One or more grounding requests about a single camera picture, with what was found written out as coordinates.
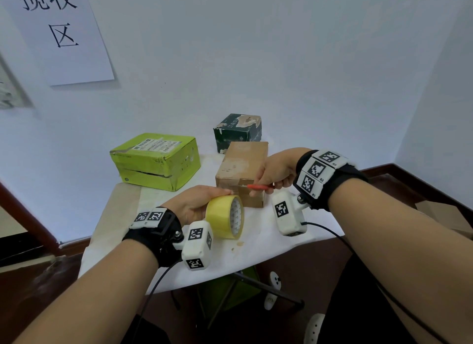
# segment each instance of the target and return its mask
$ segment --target person's left arm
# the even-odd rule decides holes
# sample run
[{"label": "person's left arm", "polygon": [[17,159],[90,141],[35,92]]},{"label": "person's left arm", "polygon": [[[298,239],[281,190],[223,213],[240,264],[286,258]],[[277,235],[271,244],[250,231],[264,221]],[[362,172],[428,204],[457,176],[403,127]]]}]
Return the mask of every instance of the person's left arm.
[{"label": "person's left arm", "polygon": [[[195,186],[163,204],[181,225],[205,217],[207,203],[231,194]],[[135,240],[124,240],[48,306],[14,344],[120,343],[133,320],[158,262]]]}]

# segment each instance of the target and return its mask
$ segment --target lime green box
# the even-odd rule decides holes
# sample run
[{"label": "lime green box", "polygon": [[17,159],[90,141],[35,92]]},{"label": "lime green box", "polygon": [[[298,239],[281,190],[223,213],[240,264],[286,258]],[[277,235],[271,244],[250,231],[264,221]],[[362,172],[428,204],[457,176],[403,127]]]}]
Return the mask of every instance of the lime green box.
[{"label": "lime green box", "polygon": [[143,133],[110,151],[124,182],[177,191],[201,167],[195,137]]}]

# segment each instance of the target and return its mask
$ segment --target black wrist strap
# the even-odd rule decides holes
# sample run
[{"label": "black wrist strap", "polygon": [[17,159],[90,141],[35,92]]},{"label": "black wrist strap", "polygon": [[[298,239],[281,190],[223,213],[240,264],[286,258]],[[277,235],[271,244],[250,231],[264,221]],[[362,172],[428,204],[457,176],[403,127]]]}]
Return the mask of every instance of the black wrist strap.
[{"label": "black wrist strap", "polygon": [[317,199],[312,198],[306,191],[304,191],[297,185],[297,181],[299,179],[299,175],[302,168],[304,167],[306,162],[310,160],[312,154],[316,152],[317,150],[306,152],[299,159],[296,166],[297,176],[294,179],[293,185],[300,192],[301,197],[310,205],[311,209],[325,209],[330,212],[330,209],[328,208],[328,199],[330,198],[332,193],[334,193],[338,186],[340,186],[343,182],[349,180],[350,178],[358,178],[365,182],[368,182],[368,178],[363,173],[358,171],[354,166],[346,164],[335,170],[335,173],[332,175],[332,177],[327,181],[327,183],[323,185],[323,190],[320,193],[319,197]]},{"label": "black wrist strap", "polygon": [[153,252],[160,267],[169,267],[181,258],[182,251],[175,249],[173,243],[183,239],[181,222],[169,209],[163,214],[157,227],[129,229],[123,237],[123,240],[135,240],[145,245]]}]

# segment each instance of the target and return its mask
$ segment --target yellow tape roll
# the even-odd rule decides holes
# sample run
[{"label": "yellow tape roll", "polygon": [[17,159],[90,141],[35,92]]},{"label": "yellow tape roll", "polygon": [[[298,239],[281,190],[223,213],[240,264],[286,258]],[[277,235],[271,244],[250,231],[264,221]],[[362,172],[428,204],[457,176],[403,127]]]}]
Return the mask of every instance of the yellow tape roll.
[{"label": "yellow tape roll", "polygon": [[214,198],[207,205],[205,220],[215,236],[237,240],[243,230],[243,204],[239,196]]}]

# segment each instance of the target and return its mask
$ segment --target wristband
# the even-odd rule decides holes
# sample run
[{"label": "wristband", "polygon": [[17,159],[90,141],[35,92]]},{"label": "wristband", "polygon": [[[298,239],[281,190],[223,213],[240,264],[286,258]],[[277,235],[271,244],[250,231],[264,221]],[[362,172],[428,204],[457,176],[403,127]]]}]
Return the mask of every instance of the wristband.
[{"label": "wristband", "polygon": [[181,259],[181,252],[173,243],[184,240],[181,223],[169,209],[156,207],[138,213],[123,240],[135,240],[145,245],[160,267],[169,267]]},{"label": "wristband", "polygon": [[329,150],[312,150],[305,153],[296,166],[293,185],[311,209],[328,208],[328,199],[346,180],[359,178],[368,182],[351,162],[338,153]]}]

